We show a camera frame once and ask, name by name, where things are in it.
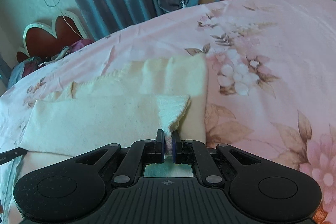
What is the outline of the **cream knitted sweater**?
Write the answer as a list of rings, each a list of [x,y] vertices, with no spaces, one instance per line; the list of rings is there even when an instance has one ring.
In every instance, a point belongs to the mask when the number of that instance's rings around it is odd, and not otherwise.
[[[33,107],[20,147],[76,156],[172,133],[205,142],[207,64],[203,54],[134,61],[86,83],[71,83]]]

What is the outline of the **pile of clothes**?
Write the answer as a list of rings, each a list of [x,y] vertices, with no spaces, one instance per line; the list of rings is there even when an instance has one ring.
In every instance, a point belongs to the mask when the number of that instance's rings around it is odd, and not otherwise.
[[[33,56],[33,57],[29,57],[23,60],[22,62],[18,63],[18,65],[15,65],[15,67],[12,69],[10,73],[10,78],[7,84],[7,88],[8,89],[11,88],[23,77],[26,77],[27,75],[33,73],[39,68],[44,67],[50,63],[54,63],[58,60],[61,60],[67,55],[74,53],[92,43],[93,41],[90,39],[82,39],[82,40],[79,40],[73,43],[70,46],[63,47],[59,53],[51,57],[41,58],[41,57]]]

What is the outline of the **red and white headboard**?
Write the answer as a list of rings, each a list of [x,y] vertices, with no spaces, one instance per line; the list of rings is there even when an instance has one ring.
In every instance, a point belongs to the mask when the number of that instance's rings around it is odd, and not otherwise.
[[[53,19],[51,25],[31,23],[23,31],[23,46],[17,51],[17,61],[37,56],[51,57],[59,53],[63,47],[88,39],[80,19],[73,13],[63,10]]]

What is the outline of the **pink floral bed sheet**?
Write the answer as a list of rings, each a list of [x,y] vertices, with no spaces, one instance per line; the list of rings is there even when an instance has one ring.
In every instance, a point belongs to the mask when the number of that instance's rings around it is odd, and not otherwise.
[[[316,223],[335,223],[335,2],[229,0],[110,34],[1,96],[1,150],[39,100],[190,96],[182,139],[228,143],[318,182]]]

